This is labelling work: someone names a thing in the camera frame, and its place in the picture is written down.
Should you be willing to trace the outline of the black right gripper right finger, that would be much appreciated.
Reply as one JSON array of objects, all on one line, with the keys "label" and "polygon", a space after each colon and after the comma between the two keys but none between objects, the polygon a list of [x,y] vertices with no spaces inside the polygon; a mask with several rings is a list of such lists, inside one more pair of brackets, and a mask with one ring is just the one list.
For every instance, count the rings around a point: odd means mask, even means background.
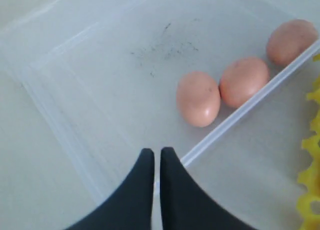
[{"label": "black right gripper right finger", "polygon": [[160,154],[160,207],[164,230],[252,230],[194,181],[174,148]]}]

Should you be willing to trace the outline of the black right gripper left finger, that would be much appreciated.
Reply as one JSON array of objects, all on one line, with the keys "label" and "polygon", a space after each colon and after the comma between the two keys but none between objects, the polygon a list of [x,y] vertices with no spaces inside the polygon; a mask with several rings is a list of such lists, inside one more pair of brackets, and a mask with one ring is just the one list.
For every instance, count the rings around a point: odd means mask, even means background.
[{"label": "black right gripper left finger", "polygon": [[141,150],[133,168],[110,197],[69,230],[150,230],[155,156]]}]

